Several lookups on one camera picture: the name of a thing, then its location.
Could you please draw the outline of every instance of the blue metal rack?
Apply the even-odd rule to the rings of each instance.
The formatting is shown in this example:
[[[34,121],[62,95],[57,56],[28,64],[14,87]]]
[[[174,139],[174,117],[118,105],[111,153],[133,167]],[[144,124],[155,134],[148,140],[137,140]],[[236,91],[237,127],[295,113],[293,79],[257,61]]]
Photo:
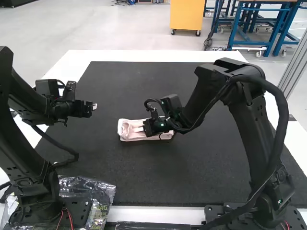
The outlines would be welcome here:
[[[265,46],[265,52],[263,53],[264,57],[267,57],[272,49],[274,41],[278,33],[280,33],[280,37],[273,51],[274,55],[278,55],[281,46],[284,44],[297,45],[299,43],[299,39],[288,32],[289,27],[295,17],[295,14],[299,8],[307,9],[306,7],[300,6],[300,3],[307,0],[298,0],[297,2],[285,2],[285,1],[239,1],[236,16],[235,18],[228,17],[230,1],[228,2],[228,9],[226,9],[226,13],[221,13],[221,15],[217,15],[217,9],[219,4],[222,4],[223,0],[216,0],[215,2],[215,10],[213,16],[213,23],[215,20],[218,20],[214,32],[217,32],[218,25],[220,24],[228,24],[232,26],[232,32],[229,37],[227,50],[232,50],[233,45],[248,45],[248,46]],[[234,13],[234,6],[236,4],[236,0],[233,0],[233,7],[230,12],[230,15]],[[280,9],[261,9],[261,4],[281,4]],[[259,11],[279,11],[277,18],[263,18],[259,15]],[[255,25],[257,23],[268,24],[273,27],[273,32],[270,36],[268,42],[262,41],[251,41],[251,39],[246,35],[246,32],[249,31],[252,33],[254,31]],[[244,41],[235,41],[235,35],[238,32]]]

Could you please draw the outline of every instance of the white table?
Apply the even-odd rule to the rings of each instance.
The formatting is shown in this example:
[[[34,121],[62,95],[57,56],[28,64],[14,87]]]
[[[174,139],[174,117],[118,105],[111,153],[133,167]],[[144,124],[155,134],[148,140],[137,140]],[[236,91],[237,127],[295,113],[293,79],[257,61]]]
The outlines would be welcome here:
[[[238,51],[70,50],[49,70],[43,79],[59,79],[64,83],[78,81],[91,61],[214,62],[220,58],[232,58],[247,62]],[[276,128],[279,116],[275,98],[268,93],[265,94],[265,98],[269,120]],[[15,122],[34,148],[41,136],[33,131],[30,126],[23,123],[20,117],[16,117]],[[46,131],[47,126],[42,125],[40,128]],[[297,121],[289,122],[284,143],[306,174],[307,164],[304,162],[307,160],[307,132]],[[7,175],[0,169],[0,184],[7,181]],[[0,205],[0,215],[3,207],[4,205]],[[307,209],[299,209],[299,211],[307,222]],[[205,220],[203,207],[113,206],[108,216],[110,222],[138,221],[199,225],[203,220]]]

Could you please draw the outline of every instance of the black cable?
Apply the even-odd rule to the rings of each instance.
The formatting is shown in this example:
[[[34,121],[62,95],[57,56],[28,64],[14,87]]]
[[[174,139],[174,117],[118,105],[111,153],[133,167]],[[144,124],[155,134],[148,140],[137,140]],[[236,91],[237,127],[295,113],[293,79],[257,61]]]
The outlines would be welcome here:
[[[271,84],[270,82],[266,81],[263,78],[253,77],[253,76],[234,76],[229,79],[227,84],[234,84],[235,82],[251,82],[258,85],[261,85],[265,90],[269,93],[274,95],[276,99],[276,104],[278,107],[279,112],[279,119],[278,125],[276,128],[276,134],[274,138],[272,153],[269,159],[269,164],[266,173],[263,176],[262,181],[255,186],[249,196],[248,201],[242,206],[237,209],[234,209],[231,212],[228,212],[219,218],[214,219],[213,221],[207,223],[206,225],[201,227],[201,230],[209,230],[213,227],[226,224],[238,216],[248,212],[251,210],[257,201],[257,198],[261,194],[262,190],[264,189],[265,184],[269,181],[272,175],[275,173],[277,161],[280,159],[282,150],[283,150],[283,142],[286,135],[286,130],[288,126],[288,119],[289,119],[289,110],[288,110],[288,103],[283,95],[283,93],[278,89],[275,85]]]
[[[19,220],[18,224],[20,224],[20,223],[22,222],[22,220],[24,219],[25,207],[20,208],[20,209],[16,209],[16,210],[11,214],[11,216],[10,216],[10,218],[9,218],[9,221],[8,221],[8,223],[9,223],[9,225],[10,225],[11,227],[14,227],[13,224],[12,224],[12,222],[11,222],[12,216],[14,216],[17,212],[20,212],[20,211],[21,211],[21,217],[20,217],[20,220]]]
[[[32,126],[32,128],[36,131],[36,133],[38,133],[39,135],[41,135],[44,139],[46,139],[47,141],[49,141],[51,144],[53,144],[54,146],[58,147],[59,149],[62,149],[64,151],[67,151],[69,154],[73,155],[73,158],[70,158],[66,161],[60,162],[60,163],[55,163],[53,165],[53,167],[62,167],[62,166],[66,166],[69,163],[73,163],[78,161],[79,159],[79,153],[77,153],[75,150],[66,147],[60,143],[58,143],[56,140],[54,140],[53,138],[51,138],[50,136],[48,136],[46,133],[44,133],[40,128],[38,128],[37,126]]]
[[[57,80],[58,83],[61,83],[64,86],[64,89],[67,89],[67,86],[61,80]]]
[[[6,182],[6,183],[4,183],[4,184],[2,184],[2,185],[0,185],[0,191],[2,190],[2,189],[4,189],[4,188],[6,188],[6,187],[8,187],[8,186],[10,186],[11,185],[11,182]]]
[[[148,105],[149,102],[156,102],[156,103],[158,103],[158,104],[161,106],[161,108],[162,108],[162,104],[161,104],[161,101],[160,101],[160,100],[154,99],[154,98],[149,98],[149,99],[147,99],[147,100],[144,102],[144,106],[145,106],[145,108],[146,108],[147,111],[153,111],[153,110],[155,110],[155,108],[150,107],[150,106]]]

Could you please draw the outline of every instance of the caster wheel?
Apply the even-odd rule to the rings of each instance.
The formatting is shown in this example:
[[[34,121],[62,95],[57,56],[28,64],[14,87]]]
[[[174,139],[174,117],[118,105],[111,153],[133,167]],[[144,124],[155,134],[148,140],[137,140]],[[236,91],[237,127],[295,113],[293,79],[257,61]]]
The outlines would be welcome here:
[[[207,46],[207,47],[211,47],[212,45],[212,39],[206,39],[204,42],[203,42],[203,46]]]
[[[260,57],[261,57],[261,54],[262,54],[262,51],[259,50],[259,51],[256,53],[256,58],[260,58]]]
[[[282,51],[281,57],[284,58],[284,57],[286,57],[286,56],[287,56],[287,50],[284,49],[284,50]]]

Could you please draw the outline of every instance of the black rubber mat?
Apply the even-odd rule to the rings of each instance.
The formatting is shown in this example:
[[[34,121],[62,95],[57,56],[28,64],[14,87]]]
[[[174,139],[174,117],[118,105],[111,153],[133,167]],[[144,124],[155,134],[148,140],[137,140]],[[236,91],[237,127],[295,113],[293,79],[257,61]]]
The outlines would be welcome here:
[[[98,103],[89,119],[69,118],[68,127],[47,133],[80,152],[79,162],[59,174],[98,178],[117,186],[115,205],[204,206],[245,202],[250,192],[245,150],[228,108],[217,103],[203,124],[172,141],[124,143],[118,119],[147,118],[143,102],[171,93],[183,105],[192,93],[198,63],[92,62],[77,85],[76,98]],[[51,162],[68,155],[45,140],[36,150]],[[286,147],[282,160],[296,193],[292,202],[307,207],[307,178]]]

